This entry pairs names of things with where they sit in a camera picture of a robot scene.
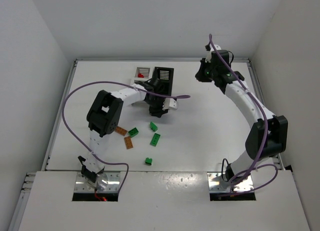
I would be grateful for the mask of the brown lego plate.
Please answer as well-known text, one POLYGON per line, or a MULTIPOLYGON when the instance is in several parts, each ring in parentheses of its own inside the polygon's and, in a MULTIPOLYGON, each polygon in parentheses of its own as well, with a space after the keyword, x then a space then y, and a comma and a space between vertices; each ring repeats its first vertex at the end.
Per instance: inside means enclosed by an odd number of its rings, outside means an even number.
POLYGON ((122 127, 119 127, 119 126, 117 126, 117 127, 115 128, 115 132, 118 133, 118 134, 120 134, 120 135, 122 135, 122 136, 126 136, 127 133, 128 133, 128 131, 127 131, 126 129, 124 129, 124 128, 122 128, 122 127))
POLYGON ((127 150, 132 149, 134 147, 132 143, 132 138, 130 136, 124 137, 124 143, 127 150))

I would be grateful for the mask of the white slatted container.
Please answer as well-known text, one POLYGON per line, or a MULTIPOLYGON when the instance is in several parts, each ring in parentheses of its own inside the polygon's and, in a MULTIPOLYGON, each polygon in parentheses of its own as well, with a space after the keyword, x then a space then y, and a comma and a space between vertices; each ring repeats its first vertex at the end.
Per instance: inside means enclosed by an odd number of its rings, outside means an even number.
POLYGON ((130 84, 133 85, 138 81, 145 82, 152 78, 153 70, 150 67, 137 67, 133 72, 130 84))

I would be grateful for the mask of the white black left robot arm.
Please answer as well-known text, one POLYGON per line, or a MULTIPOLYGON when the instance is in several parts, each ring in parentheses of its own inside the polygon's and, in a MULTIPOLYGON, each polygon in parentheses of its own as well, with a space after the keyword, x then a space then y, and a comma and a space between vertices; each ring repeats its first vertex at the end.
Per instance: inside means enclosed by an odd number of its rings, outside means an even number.
POLYGON ((132 85, 114 82, 115 85, 125 88, 108 92, 100 90, 96 95, 86 115, 90 131, 90 143, 84 147, 90 156, 79 156, 81 174, 92 184, 98 182, 105 170, 105 166, 126 166, 125 162, 107 162, 103 160, 106 152, 108 138, 118 129, 122 109, 138 102, 146 103, 149 114, 161 118, 171 108, 171 102, 175 105, 177 99, 172 97, 172 78, 161 79, 153 77, 146 81, 137 81, 132 85))

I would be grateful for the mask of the small green lego brick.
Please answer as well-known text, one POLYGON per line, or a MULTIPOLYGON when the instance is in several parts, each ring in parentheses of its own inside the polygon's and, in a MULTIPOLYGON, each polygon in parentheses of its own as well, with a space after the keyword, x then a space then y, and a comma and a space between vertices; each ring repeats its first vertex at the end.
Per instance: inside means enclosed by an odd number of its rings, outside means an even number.
POLYGON ((149 157, 146 157, 144 163, 145 163, 146 165, 151 166, 152 163, 153 163, 153 159, 152 159, 152 158, 149 158, 149 157))

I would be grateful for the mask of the green slope lego brick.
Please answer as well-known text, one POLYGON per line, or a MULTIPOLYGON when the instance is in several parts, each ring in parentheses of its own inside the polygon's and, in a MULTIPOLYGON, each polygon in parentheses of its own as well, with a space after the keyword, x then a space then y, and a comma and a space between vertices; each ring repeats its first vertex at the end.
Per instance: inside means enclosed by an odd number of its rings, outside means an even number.
POLYGON ((149 126, 153 132, 156 132, 158 130, 158 126, 154 124, 152 121, 149 123, 149 126))

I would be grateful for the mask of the green square lego brick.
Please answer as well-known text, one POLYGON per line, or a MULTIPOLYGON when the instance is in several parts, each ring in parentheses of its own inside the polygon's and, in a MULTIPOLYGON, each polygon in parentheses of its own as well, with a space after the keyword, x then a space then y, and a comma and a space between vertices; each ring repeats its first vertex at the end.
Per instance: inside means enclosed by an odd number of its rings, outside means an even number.
POLYGON ((134 127, 133 129, 128 131, 128 134, 131 138, 137 136, 139 133, 138 129, 136 127, 134 127))

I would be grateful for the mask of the green lego plate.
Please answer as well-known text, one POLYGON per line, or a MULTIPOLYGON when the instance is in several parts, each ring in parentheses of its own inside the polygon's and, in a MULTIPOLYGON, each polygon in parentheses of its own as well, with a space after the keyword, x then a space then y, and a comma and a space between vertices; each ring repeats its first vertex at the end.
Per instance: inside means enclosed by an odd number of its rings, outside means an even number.
POLYGON ((150 145, 153 147, 156 147, 159 140, 160 140, 161 135, 158 133, 155 133, 151 139, 150 145))

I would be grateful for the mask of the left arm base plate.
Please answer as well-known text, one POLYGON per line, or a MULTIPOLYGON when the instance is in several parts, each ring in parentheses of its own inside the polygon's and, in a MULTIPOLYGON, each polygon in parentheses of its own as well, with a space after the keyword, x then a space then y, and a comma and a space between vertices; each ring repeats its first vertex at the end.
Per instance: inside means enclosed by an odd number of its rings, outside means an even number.
POLYGON ((96 181, 91 182, 78 172, 75 179, 74 192, 93 194, 96 190, 98 194, 116 194, 120 188, 120 177, 120 172, 108 171, 98 174, 96 181))

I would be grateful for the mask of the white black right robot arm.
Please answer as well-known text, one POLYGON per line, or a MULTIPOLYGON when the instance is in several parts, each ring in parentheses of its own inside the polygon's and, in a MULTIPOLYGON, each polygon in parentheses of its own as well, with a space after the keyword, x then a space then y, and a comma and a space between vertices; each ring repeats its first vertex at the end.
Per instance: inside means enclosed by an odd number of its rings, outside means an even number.
POLYGON ((213 82, 236 105, 250 127, 244 152, 220 176, 223 188, 232 192, 252 171, 268 167, 266 160, 285 151, 288 120, 268 110, 250 91, 244 76, 231 69, 227 50, 209 50, 201 59, 195 78, 203 83, 213 82))

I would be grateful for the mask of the black slatted container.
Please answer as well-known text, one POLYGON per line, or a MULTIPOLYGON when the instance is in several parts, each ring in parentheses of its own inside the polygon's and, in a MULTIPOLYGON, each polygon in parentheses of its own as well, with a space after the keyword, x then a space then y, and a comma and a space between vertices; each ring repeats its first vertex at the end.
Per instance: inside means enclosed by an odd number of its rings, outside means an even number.
POLYGON ((156 93, 171 96, 174 79, 174 68, 156 66, 153 70, 151 84, 156 93))

